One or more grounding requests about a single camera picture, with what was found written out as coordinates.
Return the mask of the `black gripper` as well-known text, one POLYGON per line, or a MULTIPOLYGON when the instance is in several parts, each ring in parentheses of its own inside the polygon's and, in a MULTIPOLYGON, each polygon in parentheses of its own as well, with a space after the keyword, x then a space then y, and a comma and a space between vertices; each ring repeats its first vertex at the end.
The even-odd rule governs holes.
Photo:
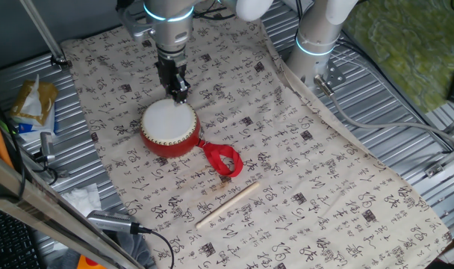
POLYGON ((190 88, 190 85, 184 80, 187 64, 185 62, 177 64, 173 59, 159 56, 155 66, 164 89, 170 92, 176 103, 185 103, 190 88))

